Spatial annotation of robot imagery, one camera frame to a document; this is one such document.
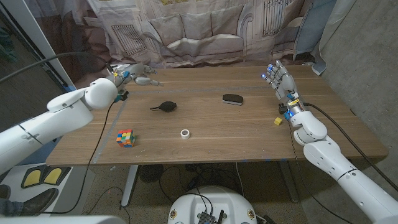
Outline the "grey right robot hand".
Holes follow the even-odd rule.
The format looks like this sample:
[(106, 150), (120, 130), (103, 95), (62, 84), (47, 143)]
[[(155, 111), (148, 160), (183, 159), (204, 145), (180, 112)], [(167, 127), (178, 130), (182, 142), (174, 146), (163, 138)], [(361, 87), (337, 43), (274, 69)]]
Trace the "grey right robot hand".
[(276, 60), (275, 65), (269, 64), (266, 73), (263, 73), (261, 78), (275, 91), (279, 100), (280, 114), (288, 114), (291, 117), (305, 110), (294, 78), (280, 60)]

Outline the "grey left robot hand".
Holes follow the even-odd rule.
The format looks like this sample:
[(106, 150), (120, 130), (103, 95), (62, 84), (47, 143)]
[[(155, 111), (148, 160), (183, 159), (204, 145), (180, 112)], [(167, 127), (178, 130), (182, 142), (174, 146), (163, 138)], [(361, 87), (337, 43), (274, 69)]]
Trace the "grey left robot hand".
[(154, 68), (141, 63), (117, 67), (106, 78), (111, 80), (116, 86), (118, 93), (122, 94), (126, 91), (125, 86), (129, 82), (134, 82), (140, 86), (154, 85), (163, 86), (164, 84), (149, 78), (150, 74), (156, 74)]

